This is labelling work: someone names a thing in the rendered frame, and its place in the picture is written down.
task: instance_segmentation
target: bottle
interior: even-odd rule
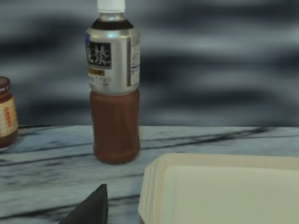
[[[0,77],[0,148],[13,144],[18,136],[14,97],[10,89],[10,80],[6,77]]]
[[[98,0],[98,12],[85,34],[93,151],[104,163],[123,164],[140,150],[140,34],[124,16],[124,0]]]

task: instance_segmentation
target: sauce jar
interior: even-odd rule
[[[10,80],[0,77],[0,148],[13,144],[18,136],[14,97],[10,89]]]

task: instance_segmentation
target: marble countertop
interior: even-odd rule
[[[141,127],[141,153],[111,166],[95,159],[91,126],[23,127],[0,151],[0,224],[57,224],[100,184],[109,224],[137,224],[144,168],[164,153],[299,156],[298,128]]]

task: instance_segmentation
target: jar lid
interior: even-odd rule
[[[0,93],[9,91],[11,88],[10,79],[0,76]]]

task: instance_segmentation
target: black object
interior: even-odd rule
[[[59,224],[107,224],[107,185],[100,185]]]

